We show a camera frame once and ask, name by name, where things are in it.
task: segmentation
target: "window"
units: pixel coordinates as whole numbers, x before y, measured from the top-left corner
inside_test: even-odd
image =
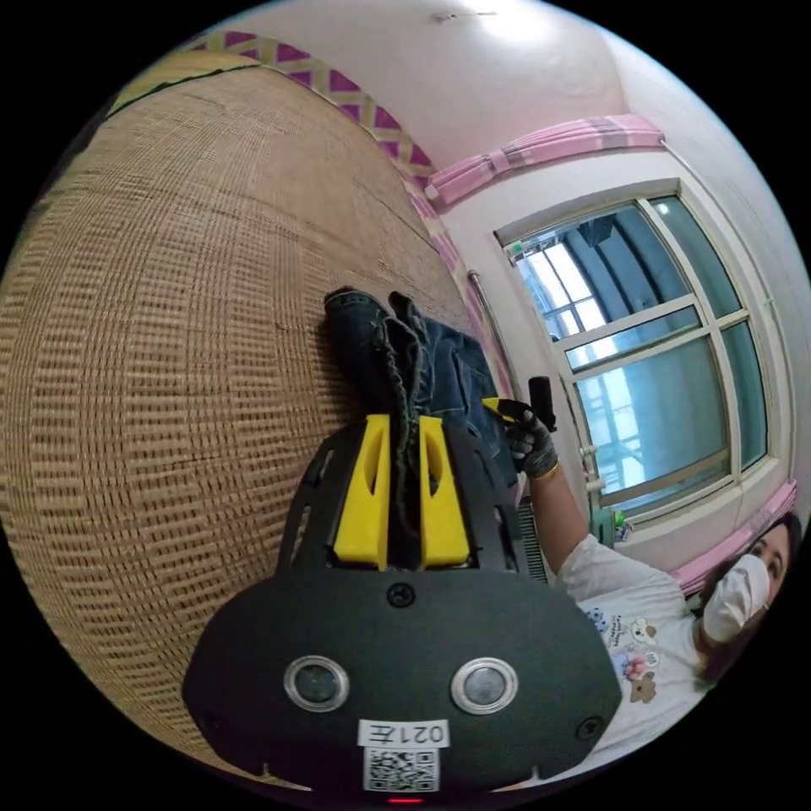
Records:
[[[595,506],[686,503],[766,455],[748,312],[678,196],[531,234],[508,254],[577,395]]]

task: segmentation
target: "hand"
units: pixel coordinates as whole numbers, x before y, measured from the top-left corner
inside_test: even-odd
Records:
[[[558,463],[552,436],[532,411],[507,428],[507,439],[515,469],[530,479],[545,476]]]

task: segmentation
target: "woman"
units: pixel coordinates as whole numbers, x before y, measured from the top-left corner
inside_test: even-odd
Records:
[[[658,738],[695,707],[729,668],[780,590],[800,526],[788,514],[748,554],[719,567],[693,613],[666,572],[602,546],[558,464],[548,430],[531,411],[508,431],[516,468],[529,478],[541,550],[563,588],[600,632],[623,699],[591,754],[562,780],[599,768]],[[539,775],[510,788],[545,782]]]
[[[720,563],[710,572],[699,596],[699,609],[695,612],[699,618],[695,624],[695,644],[704,662],[701,676],[708,684],[718,682],[754,636],[768,606],[783,585],[787,569],[797,556],[802,537],[803,530],[799,518],[794,513],[786,513],[747,550],[745,554],[758,558],[766,570],[768,596],[765,605],[728,641],[714,640],[707,633],[703,616],[705,609],[711,604],[713,595],[716,596],[716,600],[718,599],[719,584],[723,583],[725,578],[727,582],[731,580],[728,575],[742,562],[743,555]]]

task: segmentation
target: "qr code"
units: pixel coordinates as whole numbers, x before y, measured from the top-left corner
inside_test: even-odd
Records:
[[[436,749],[367,748],[365,789],[368,792],[439,791],[439,751]]]

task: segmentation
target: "white t-shirt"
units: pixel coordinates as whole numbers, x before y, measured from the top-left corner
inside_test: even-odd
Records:
[[[693,642],[694,615],[666,572],[588,536],[566,559],[555,588],[565,589],[600,631],[623,691],[602,738],[573,769],[510,788],[564,780],[622,758],[680,721],[706,694]]]

